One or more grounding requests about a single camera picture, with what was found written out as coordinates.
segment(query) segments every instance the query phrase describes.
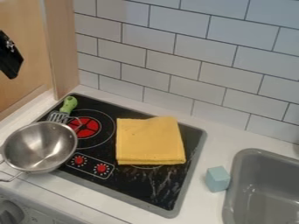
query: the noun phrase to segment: stovetop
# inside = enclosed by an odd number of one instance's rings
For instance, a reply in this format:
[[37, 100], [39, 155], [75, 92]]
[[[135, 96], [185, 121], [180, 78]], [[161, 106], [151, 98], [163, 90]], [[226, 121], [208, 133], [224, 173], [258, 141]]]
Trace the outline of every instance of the stovetop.
[[[198, 161], [205, 132], [179, 124], [187, 161], [185, 164], [118, 165], [115, 159], [116, 119], [146, 119], [152, 115], [79, 94], [70, 95], [78, 100], [71, 116], [78, 117], [81, 126], [77, 119], [68, 122], [76, 130], [78, 147], [54, 174], [155, 214], [175, 217]], [[58, 111], [62, 104], [60, 101], [38, 121], [46, 120], [49, 113]]]

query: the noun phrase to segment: wooden panel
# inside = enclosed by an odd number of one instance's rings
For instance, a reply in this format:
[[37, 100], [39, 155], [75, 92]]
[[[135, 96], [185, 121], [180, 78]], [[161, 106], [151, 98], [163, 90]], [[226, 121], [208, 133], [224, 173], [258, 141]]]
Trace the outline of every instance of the wooden panel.
[[0, 112], [0, 121], [3, 120], [6, 116], [15, 112], [17, 109], [23, 107], [27, 102], [31, 101], [38, 95], [41, 95], [42, 93], [44, 93], [46, 90], [47, 90], [46, 84], [34, 89], [32, 92], [30, 92], [28, 95], [23, 97], [21, 100], [12, 104], [8, 108], [6, 108], [4, 111]]
[[55, 98], [79, 85], [73, 0], [45, 0]]
[[0, 29], [24, 57], [19, 75], [9, 80], [0, 72], [0, 112], [34, 89], [51, 86], [51, 68], [38, 0], [0, 1]]

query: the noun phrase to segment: light blue block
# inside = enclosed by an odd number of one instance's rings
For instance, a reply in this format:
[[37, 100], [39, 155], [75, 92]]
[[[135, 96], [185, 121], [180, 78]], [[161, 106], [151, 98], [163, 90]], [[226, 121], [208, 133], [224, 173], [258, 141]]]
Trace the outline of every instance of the light blue block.
[[223, 166], [209, 168], [206, 171], [205, 183], [213, 193], [225, 191], [231, 177]]

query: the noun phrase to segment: yellow sponge cloth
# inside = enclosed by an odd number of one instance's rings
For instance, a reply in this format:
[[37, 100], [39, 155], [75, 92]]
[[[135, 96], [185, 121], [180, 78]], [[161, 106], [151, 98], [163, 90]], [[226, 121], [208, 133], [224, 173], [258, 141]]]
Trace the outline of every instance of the yellow sponge cloth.
[[173, 117], [117, 119], [116, 159], [119, 165], [185, 163], [184, 146]]

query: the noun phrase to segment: tile backsplash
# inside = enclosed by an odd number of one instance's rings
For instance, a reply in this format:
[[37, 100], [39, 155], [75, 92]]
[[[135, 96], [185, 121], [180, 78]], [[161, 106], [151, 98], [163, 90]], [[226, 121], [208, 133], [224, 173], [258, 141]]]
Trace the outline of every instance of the tile backsplash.
[[299, 2], [74, 0], [80, 83], [299, 144]]

